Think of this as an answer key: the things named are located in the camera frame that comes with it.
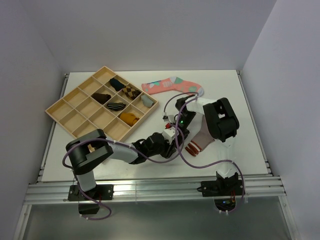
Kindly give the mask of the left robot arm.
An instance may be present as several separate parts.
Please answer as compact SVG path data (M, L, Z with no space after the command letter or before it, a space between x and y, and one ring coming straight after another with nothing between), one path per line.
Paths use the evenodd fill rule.
M102 129L93 130L71 142L65 149L62 164L73 171L78 182L79 194L86 200L98 197L99 188L94 176L94 169L107 159L120 160L130 165L139 165L160 155L166 162L172 161L173 154L184 146L184 136L178 135L178 144L165 137L165 133L155 132L146 139L139 139L130 144L116 141L103 133Z

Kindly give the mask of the taupe sock with red stripes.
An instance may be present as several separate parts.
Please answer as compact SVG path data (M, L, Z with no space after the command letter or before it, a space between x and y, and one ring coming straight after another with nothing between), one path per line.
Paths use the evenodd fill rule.
M191 156L196 157L200 152L203 152L208 145L213 143L215 139L211 136L206 118L203 115L201 121L201 128L199 132L191 139L191 141L184 148Z

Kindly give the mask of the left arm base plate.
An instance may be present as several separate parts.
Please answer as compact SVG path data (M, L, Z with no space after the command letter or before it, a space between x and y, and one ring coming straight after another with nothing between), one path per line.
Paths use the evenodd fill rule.
M95 188L89 191L84 191L84 193L96 201L108 201L113 199L114 186L112 184L97 184ZM74 184L69 188L67 200L70 202L77 202L87 201L89 199L83 195L79 186Z

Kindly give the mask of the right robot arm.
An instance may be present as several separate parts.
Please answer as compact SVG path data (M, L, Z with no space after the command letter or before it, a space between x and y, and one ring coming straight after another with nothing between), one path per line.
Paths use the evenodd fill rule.
M178 110L176 129L186 129L196 114L202 115L199 132L185 147L189 154L197 156L211 143L220 145L218 160L203 166L189 163L182 152L178 151L181 159L194 169L218 166L216 180L211 185L202 185L198 190L206 195L215 194L217 196L235 193L238 190L243 191L244 177L233 157L234 141L240 123L229 100L225 97L210 100L191 95L179 98L175 107Z

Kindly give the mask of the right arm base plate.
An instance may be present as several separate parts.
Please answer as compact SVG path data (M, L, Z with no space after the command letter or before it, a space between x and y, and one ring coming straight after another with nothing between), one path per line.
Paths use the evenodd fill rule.
M240 180L235 182L225 181L202 181L200 187L196 189L202 194L203 197L231 197L232 194L241 196L243 194L244 187Z

